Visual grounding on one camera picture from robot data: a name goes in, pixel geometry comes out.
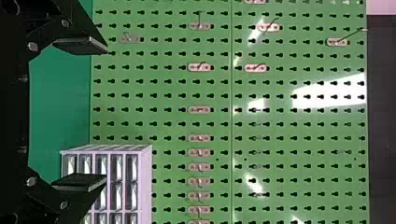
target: white wall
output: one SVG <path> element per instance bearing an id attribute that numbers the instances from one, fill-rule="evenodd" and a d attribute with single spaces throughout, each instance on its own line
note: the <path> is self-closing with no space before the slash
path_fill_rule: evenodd
<path id="1" fill-rule="evenodd" d="M 396 0 L 367 0 L 367 14 L 396 15 Z"/>

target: green pegboard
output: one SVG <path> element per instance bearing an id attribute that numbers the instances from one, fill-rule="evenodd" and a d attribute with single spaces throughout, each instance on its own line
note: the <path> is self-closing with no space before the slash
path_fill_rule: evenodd
<path id="1" fill-rule="evenodd" d="M 366 26 L 363 1 L 94 1 L 93 15 L 111 52 L 92 58 L 91 142 L 154 146 L 154 222 L 368 223 L 366 34 L 326 45 Z M 281 30 L 256 29 L 271 21 Z M 125 34 L 140 42 L 122 44 Z M 269 70 L 247 73 L 249 63 Z M 188 157 L 192 148 L 213 155 Z M 193 162 L 213 171 L 187 171 Z M 213 183 L 186 183 L 199 176 Z M 192 190 L 213 198 L 191 202 Z"/>

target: dark background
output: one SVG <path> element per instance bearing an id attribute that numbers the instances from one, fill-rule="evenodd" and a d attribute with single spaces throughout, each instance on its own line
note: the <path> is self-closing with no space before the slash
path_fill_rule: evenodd
<path id="1" fill-rule="evenodd" d="M 396 16 L 368 17 L 371 224 L 396 223 Z"/>

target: screw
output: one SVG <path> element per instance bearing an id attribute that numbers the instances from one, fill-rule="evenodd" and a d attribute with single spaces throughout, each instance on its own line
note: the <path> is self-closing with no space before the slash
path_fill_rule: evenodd
<path id="1" fill-rule="evenodd" d="M 391 146 L 385 146 L 385 150 L 387 150 L 389 153 L 393 153 L 393 148 Z"/>
<path id="2" fill-rule="evenodd" d="M 70 22 L 67 21 L 67 20 L 62 20 L 62 26 L 63 26 L 64 28 L 69 28 Z"/>
<path id="3" fill-rule="evenodd" d="M 69 205 L 69 204 L 68 204 L 67 201 L 62 202 L 62 203 L 61 203 L 61 209 L 62 209 L 62 210 L 65 209 L 68 205 Z"/>
<path id="4" fill-rule="evenodd" d="M 27 179 L 27 181 L 26 181 L 26 186 L 27 187 L 32 187 L 32 186 L 34 186 L 35 184 L 37 183 L 37 178 L 35 178 L 35 177 L 30 177 L 29 179 Z"/>
<path id="5" fill-rule="evenodd" d="M 27 76 L 22 76 L 18 78 L 19 82 L 27 82 L 29 79 L 27 78 Z"/>
<path id="6" fill-rule="evenodd" d="M 27 146 L 21 146 L 20 149 L 17 150 L 18 153 L 26 153 L 27 152 Z"/>
<path id="7" fill-rule="evenodd" d="M 30 51 L 38 52 L 38 45 L 37 45 L 37 43 L 35 43 L 35 42 L 30 42 L 29 44 L 27 44 L 27 48 L 28 48 Z"/>

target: light patch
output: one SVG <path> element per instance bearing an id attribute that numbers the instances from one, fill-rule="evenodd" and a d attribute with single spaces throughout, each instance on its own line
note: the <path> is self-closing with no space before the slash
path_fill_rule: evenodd
<path id="1" fill-rule="evenodd" d="M 242 57 L 236 56 L 236 57 L 233 59 L 233 67 L 238 66 L 239 61 L 241 61 L 241 59 L 242 59 Z"/>
<path id="2" fill-rule="evenodd" d="M 238 108 L 237 105 L 233 105 L 233 116 L 239 114 L 239 112 L 236 112 L 235 109 Z"/>
<path id="3" fill-rule="evenodd" d="M 301 221 L 299 218 L 297 218 L 296 216 L 291 216 L 291 221 L 297 221 L 298 224 L 304 224 L 303 221 Z"/>
<path id="4" fill-rule="evenodd" d="M 266 100 L 264 98 L 251 101 L 247 104 L 247 110 L 256 108 L 258 110 L 264 110 L 266 108 Z"/>
<path id="5" fill-rule="evenodd" d="M 256 194 L 264 193 L 264 187 L 262 186 L 262 184 L 258 183 L 258 181 L 256 181 L 256 183 L 249 182 L 249 179 L 253 178 L 257 179 L 256 176 L 250 173 L 245 174 L 245 182 L 247 183 L 247 186 L 251 189 L 251 191 L 255 192 Z"/>
<path id="6" fill-rule="evenodd" d="M 257 27 L 264 22 L 264 17 L 261 17 L 259 19 L 259 21 L 257 21 L 254 30 L 252 30 L 250 32 L 250 35 L 248 36 L 247 40 L 249 39 L 255 39 L 257 40 L 261 35 L 262 35 L 262 31 L 260 31 Z M 247 46 L 251 47 L 252 45 L 254 45 L 253 43 L 247 42 Z"/>
<path id="7" fill-rule="evenodd" d="M 233 222 L 237 222 L 237 221 L 238 221 L 238 218 L 236 216 L 235 211 L 233 211 Z"/>
<path id="8" fill-rule="evenodd" d="M 314 84 L 299 88 L 292 92 L 292 94 L 296 94 L 298 97 L 292 100 L 293 107 L 303 109 L 366 104 L 366 87 L 357 84 L 361 81 L 366 82 L 364 73 L 327 81 L 324 85 Z M 351 85 L 345 85 L 345 82 L 350 82 Z M 310 95 L 311 98 L 304 98 L 306 95 Z M 337 99 L 331 98 L 333 95 L 337 95 Z"/>

